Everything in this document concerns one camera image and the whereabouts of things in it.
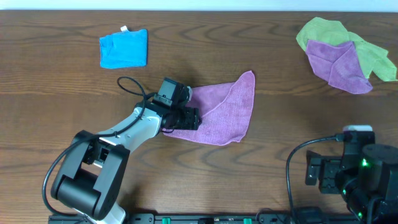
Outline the purple cloth with white tag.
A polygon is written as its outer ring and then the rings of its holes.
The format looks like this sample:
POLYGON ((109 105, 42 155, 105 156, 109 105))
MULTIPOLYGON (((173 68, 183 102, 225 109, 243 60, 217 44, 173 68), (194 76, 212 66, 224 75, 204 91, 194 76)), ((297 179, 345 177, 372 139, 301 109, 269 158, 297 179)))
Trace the purple cloth with white tag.
POLYGON ((254 73, 248 71, 233 83, 195 87, 187 106, 199 109, 201 125, 197 130, 176 129, 166 136, 216 146, 240 142, 251 120, 255 84, 254 73))

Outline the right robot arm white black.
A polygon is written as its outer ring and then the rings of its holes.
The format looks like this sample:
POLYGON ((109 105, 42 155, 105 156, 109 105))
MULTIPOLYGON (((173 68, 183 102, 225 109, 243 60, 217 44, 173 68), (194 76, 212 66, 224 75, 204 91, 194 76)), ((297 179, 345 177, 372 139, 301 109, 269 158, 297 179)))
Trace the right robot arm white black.
POLYGON ((344 157, 307 151, 306 185, 339 194, 361 223, 397 223, 397 148, 368 144, 348 166, 344 157))

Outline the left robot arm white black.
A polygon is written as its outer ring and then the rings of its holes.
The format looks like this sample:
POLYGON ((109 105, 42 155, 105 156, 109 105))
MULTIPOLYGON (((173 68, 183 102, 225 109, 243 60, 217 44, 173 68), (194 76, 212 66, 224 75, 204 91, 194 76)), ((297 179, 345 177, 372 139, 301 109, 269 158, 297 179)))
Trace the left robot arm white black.
POLYGON ((125 223, 126 211, 116 199, 129 155, 162 129, 196 130, 198 108, 137 103, 130 116, 114 127, 75 135, 55 177, 51 196, 93 223, 125 223))

